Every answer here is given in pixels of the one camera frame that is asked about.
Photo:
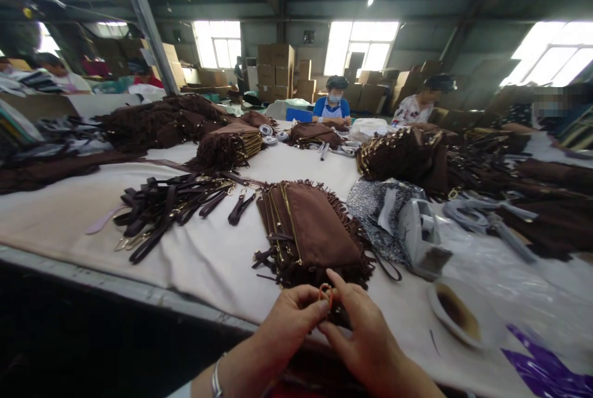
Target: brown leather strap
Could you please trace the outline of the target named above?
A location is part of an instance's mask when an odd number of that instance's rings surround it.
[[[237,225],[239,223],[239,220],[241,220],[241,215],[245,212],[249,204],[255,199],[255,194],[252,194],[252,196],[245,201],[243,201],[244,198],[245,194],[241,193],[235,208],[233,208],[233,211],[229,214],[229,223],[231,225]]]

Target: metal pillar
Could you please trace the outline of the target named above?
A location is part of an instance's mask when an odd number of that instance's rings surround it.
[[[140,29],[142,30],[142,33],[150,45],[150,50],[153,52],[154,60],[156,61],[156,68],[159,71],[159,75],[161,76],[161,82],[165,91],[168,95],[178,95],[179,89],[175,83],[173,71],[171,70],[169,61],[167,60],[165,49],[162,47],[161,36],[159,35],[159,31],[156,28],[156,22],[154,21],[153,13],[150,9],[150,5],[148,4],[148,0],[130,1],[132,2],[132,7],[134,8],[134,12],[138,17]]]

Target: hand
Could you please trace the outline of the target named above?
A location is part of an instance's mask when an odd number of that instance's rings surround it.
[[[311,285],[285,289],[270,314],[253,335],[261,340],[280,373],[303,345],[305,337],[329,312],[329,302],[318,300],[319,290]]]
[[[347,284],[333,270],[327,275],[336,286],[334,300],[346,308],[352,336],[347,339],[341,330],[325,321],[319,325],[346,367],[375,396],[394,396],[394,384],[407,362],[407,358],[393,337],[383,313],[362,287]]]

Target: purple plastic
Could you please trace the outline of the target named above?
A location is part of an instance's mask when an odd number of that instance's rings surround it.
[[[507,328],[533,356],[502,349],[534,395],[542,398],[593,397],[593,376],[571,372],[556,355],[536,344],[517,327],[509,324]]]

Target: gold zipper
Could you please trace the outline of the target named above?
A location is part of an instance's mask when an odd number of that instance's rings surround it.
[[[286,210],[288,211],[288,216],[290,217],[290,225],[292,226],[292,236],[295,238],[296,252],[298,255],[298,261],[296,261],[296,263],[298,263],[299,265],[302,265],[303,260],[301,259],[301,252],[298,249],[298,240],[297,240],[297,233],[295,232],[295,223],[292,220],[292,213],[290,212],[290,205],[288,204],[288,198],[286,195],[286,191],[284,190],[284,184],[280,185],[280,192],[282,193],[282,198],[284,199],[284,204],[286,205]]]

